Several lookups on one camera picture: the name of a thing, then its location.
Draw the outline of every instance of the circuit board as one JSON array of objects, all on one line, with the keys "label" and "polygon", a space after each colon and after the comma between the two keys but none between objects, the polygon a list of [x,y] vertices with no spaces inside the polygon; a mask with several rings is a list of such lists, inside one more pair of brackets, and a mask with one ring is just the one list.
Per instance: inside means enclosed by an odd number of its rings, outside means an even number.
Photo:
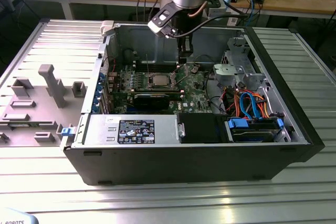
[{"label": "circuit board", "polygon": [[[172,72],[136,71],[132,66],[125,66],[109,81],[112,114],[212,112],[204,90],[204,72],[197,68],[195,71],[192,64],[182,65]],[[139,94],[168,96],[169,106],[164,110],[137,111],[134,98]]]}]

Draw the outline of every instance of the warning label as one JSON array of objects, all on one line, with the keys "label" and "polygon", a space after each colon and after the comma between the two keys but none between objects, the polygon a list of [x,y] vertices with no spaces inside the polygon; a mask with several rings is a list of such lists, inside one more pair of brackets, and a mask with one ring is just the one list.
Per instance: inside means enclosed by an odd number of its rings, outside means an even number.
[{"label": "warning label", "polygon": [[154,120],[120,120],[119,144],[154,144]]}]

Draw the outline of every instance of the floor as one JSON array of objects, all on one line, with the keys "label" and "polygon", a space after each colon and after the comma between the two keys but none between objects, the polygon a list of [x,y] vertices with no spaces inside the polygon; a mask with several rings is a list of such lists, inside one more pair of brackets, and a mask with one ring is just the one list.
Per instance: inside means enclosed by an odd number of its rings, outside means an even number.
[{"label": "floor", "polygon": [[[16,1],[14,4],[16,10],[13,13],[8,13],[6,10],[0,13],[0,73],[6,69],[7,64],[15,57],[38,23],[38,19],[22,2]],[[64,18],[61,6],[58,3],[28,2],[28,5],[42,18]],[[107,6],[105,12],[101,5],[72,4],[71,8],[76,19],[81,20],[135,20],[135,7],[130,6]],[[267,20],[268,16],[261,15],[257,26],[264,26],[267,24]],[[289,24],[288,27],[295,28],[314,48],[323,31],[323,22],[324,20],[312,18],[293,20],[285,17],[273,17],[267,25],[268,27],[283,28]],[[256,20],[251,22],[250,25],[256,26]],[[335,41],[336,31],[334,30],[318,51],[318,55],[331,70],[336,68],[336,62],[331,60],[331,56],[335,55],[336,52]]]}]

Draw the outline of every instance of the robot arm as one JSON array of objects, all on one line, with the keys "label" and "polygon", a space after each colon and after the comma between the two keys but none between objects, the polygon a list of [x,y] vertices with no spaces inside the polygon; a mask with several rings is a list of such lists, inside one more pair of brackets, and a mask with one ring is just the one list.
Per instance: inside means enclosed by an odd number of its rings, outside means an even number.
[{"label": "robot arm", "polygon": [[171,33],[187,32],[201,20],[202,12],[197,11],[204,3],[205,0],[172,0],[160,9],[148,26],[158,36],[169,37]]},{"label": "robot arm", "polygon": [[186,58],[193,53],[192,38],[194,30],[211,20],[230,16],[219,15],[201,23],[203,9],[208,5],[208,2],[215,3],[217,7],[220,7],[219,0],[172,0],[163,6],[148,23],[149,28],[156,35],[177,38],[179,63],[185,63]]}]

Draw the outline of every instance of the aluminum profile table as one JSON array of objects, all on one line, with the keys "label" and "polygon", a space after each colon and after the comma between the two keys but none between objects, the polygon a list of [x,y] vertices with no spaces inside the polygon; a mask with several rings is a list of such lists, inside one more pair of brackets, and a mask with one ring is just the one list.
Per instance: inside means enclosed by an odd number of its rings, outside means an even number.
[{"label": "aluminum profile table", "polygon": [[[64,23],[63,20],[40,24],[1,78],[1,83],[15,78],[13,73],[22,64],[24,66],[24,59],[29,59],[29,52],[37,41],[50,42],[59,36],[55,31],[49,34],[47,30],[51,29],[51,24],[55,25],[53,29],[58,27],[61,37],[79,33],[80,29],[76,32],[75,27],[100,26],[99,22]],[[34,214],[40,224],[335,223],[334,77],[299,35],[280,29],[256,29],[255,32],[326,145],[311,160],[290,165],[272,181],[88,186],[58,147],[3,147],[0,148],[1,205]],[[98,45],[102,41],[100,36],[84,36],[90,34],[87,31],[81,34],[72,35],[68,44],[83,46],[86,43],[81,42],[85,40]],[[87,64],[91,62],[90,56],[79,58],[81,61],[71,62],[78,68],[84,65],[83,59]],[[60,59],[56,55],[46,55],[43,60],[57,62]],[[312,78],[309,76],[316,77],[315,81],[308,81]],[[63,82],[68,81],[66,76],[59,77]],[[9,89],[3,84],[0,94],[4,95],[5,91]]]}]

